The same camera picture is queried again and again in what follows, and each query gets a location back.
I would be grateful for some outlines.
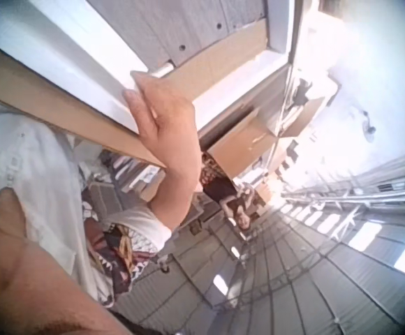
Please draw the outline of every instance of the woman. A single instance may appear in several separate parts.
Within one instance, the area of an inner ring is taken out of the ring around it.
[[[202,154],[200,183],[203,192],[217,202],[228,218],[233,218],[238,228],[245,231],[251,227],[251,218],[246,210],[251,206],[254,189],[250,185],[240,189],[227,177],[218,163],[208,154]]]

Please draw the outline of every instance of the wooden panel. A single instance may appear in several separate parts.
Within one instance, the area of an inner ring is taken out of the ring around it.
[[[265,16],[263,0],[221,0],[229,32]]]
[[[147,65],[156,70],[170,60],[157,35],[136,8],[136,0],[87,0]]]
[[[283,132],[282,137],[297,137],[308,126],[325,102],[325,97],[307,102],[297,119]]]
[[[283,99],[289,69],[290,65],[287,64],[271,74],[201,129],[199,131],[201,149],[204,151],[211,147],[253,108],[259,109],[258,118],[268,128],[273,126],[275,118],[279,115],[274,111],[280,110],[283,104],[281,99]]]
[[[208,150],[230,178],[247,169],[277,141],[256,118],[257,112],[247,115]]]
[[[266,20],[220,40],[168,75],[191,101],[266,49]]]
[[[1,50],[0,103],[101,144],[109,150],[162,165],[136,135],[57,88]]]
[[[283,161],[286,158],[286,150],[295,138],[296,137],[279,138],[277,148],[274,152],[273,157],[271,158],[269,166],[267,167],[269,171],[277,170],[279,166],[283,163]]]
[[[133,2],[177,66],[227,36],[223,9],[218,0]]]

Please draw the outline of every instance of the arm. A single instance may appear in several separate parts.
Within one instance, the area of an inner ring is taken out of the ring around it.
[[[149,203],[154,215],[174,230],[184,220],[198,184],[201,152],[195,109],[167,80],[142,73],[133,78],[140,93],[124,92],[142,143],[165,164],[165,178]]]
[[[230,209],[230,208],[228,207],[228,203],[231,202],[231,201],[234,200],[234,199],[235,199],[235,196],[234,196],[234,195],[229,195],[228,197],[222,199],[222,200],[219,202],[219,205],[221,206],[222,210],[224,211],[224,213],[226,214],[226,216],[227,216],[228,218],[232,218],[232,217],[233,217],[233,211],[232,211],[232,209]]]
[[[245,209],[248,209],[252,204],[252,200],[256,193],[256,190],[252,187],[251,184],[245,184],[245,186],[246,186],[247,191],[244,192],[244,194],[246,195],[246,197],[244,199],[244,204],[246,205]]]
[[[0,192],[0,330],[6,334],[130,334],[69,277],[59,264],[22,234],[12,190]]]

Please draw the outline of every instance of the sleeve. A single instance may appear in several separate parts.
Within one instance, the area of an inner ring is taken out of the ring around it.
[[[171,230],[157,219],[146,203],[109,215],[105,221],[123,225],[132,230],[133,234],[148,240],[154,246],[154,253],[162,250],[172,236]]]

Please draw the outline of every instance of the white shirt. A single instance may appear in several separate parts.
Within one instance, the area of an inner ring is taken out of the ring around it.
[[[77,164],[66,136],[0,106],[0,190],[11,187],[27,219],[27,237],[37,242],[94,299],[107,292],[87,253]],[[161,250],[171,231],[146,207],[118,217]]]

